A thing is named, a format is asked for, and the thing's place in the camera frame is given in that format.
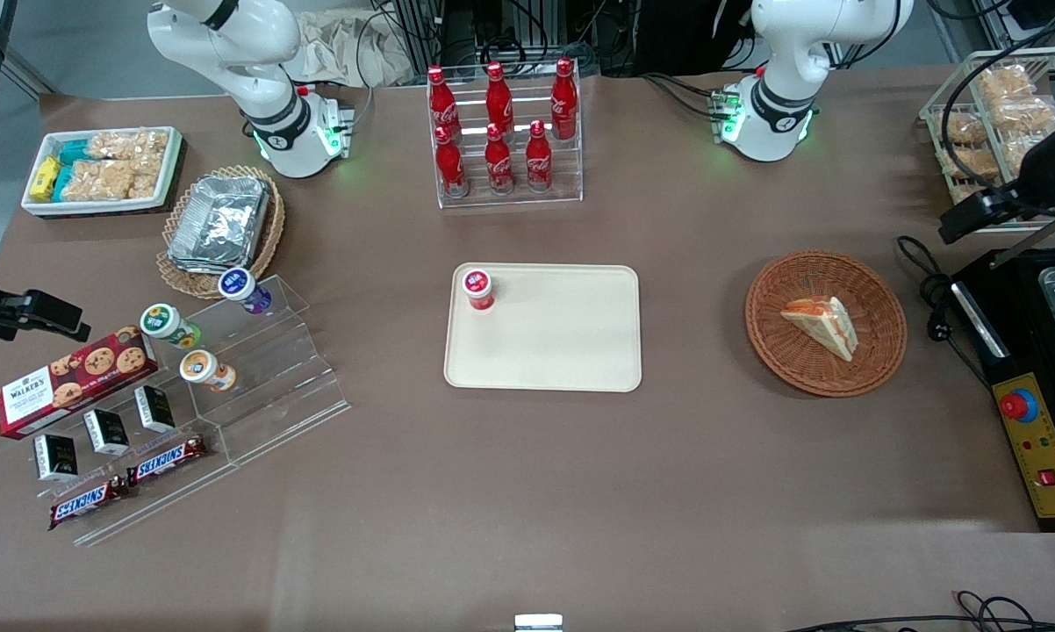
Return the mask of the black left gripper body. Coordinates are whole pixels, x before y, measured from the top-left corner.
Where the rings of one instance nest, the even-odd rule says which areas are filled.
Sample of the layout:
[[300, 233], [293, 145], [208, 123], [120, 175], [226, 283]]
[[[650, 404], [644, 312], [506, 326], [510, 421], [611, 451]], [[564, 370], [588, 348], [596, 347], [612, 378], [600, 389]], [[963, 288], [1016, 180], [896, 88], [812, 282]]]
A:
[[1022, 216], [1055, 209], [1055, 132], [1030, 148], [1016, 179], [1016, 200]]

